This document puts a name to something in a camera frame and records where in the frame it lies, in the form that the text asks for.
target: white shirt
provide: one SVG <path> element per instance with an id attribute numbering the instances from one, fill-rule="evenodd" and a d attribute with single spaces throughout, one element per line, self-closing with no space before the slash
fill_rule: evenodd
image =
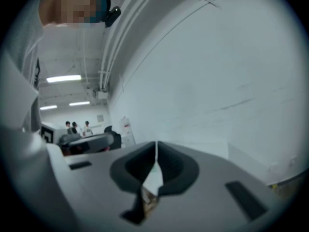
<path id="1" fill-rule="evenodd" d="M 80 128 L 79 126 L 75 127 L 76 131 L 78 134 L 80 134 L 81 136 L 83 136 L 83 129 Z"/>
<path id="2" fill-rule="evenodd" d="M 85 137 L 89 137 L 93 135 L 93 132 L 90 127 L 85 126 L 83 129 L 83 134 L 85 133 Z"/>

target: black seat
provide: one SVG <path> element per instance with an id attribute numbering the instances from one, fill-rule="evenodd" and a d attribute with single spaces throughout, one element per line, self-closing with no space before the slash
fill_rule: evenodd
<path id="1" fill-rule="evenodd" d="M 106 127 L 104 133 L 109 133 L 114 138 L 114 142 L 110 145 L 110 150 L 121 148 L 121 135 L 112 131 L 112 126 Z"/>

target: ceiling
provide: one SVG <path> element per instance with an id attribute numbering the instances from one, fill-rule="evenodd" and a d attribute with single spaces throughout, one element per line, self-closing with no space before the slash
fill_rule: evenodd
<path id="1" fill-rule="evenodd" d="M 112 7 L 121 5 L 123 1 L 112 0 Z M 108 30 L 103 23 L 89 29 L 56 26 L 44 28 L 43 39 L 39 42 L 41 106 L 57 105 L 60 108 L 67 107 L 71 102 L 106 102 L 91 98 L 89 94 L 92 94 L 93 89 L 99 89 L 99 71 Z M 82 80 L 57 84 L 46 81 L 48 77 L 70 74 L 80 74 Z"/>

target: standing person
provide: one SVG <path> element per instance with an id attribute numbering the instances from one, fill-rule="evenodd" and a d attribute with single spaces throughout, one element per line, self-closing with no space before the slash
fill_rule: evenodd
<path id="1" fill-rule="evenodd" d="M 93 135 L 93 132 L 92 132 L 91 128 L 89 127 L 89 122 L 86 121 L 84 130 L 83 130 L 83 137 L 89 137 L 91 135 Z"/>
<path id="2" fill-rule="evenodd" d="M 4 41 L 0 59 L 11 59 L 23 77 L 38 90 L 38 42 L 43 37 L 43 27 L 105 22 L 108 21 L 110 7 L 111 0 L 29 0 Z M 6 60 L 1 64 L 8 65 Z M 41 117 L 37 98 L 21 129 L 36 132 L 40 128 Z"/>
<path id="3" fill-rule="evenodd" d="M 77 133 L 82 135 L 83 134 L 83 130 L 77 125 L 76 122 L 72 123 L 73 127 L 76 129 Z"/>

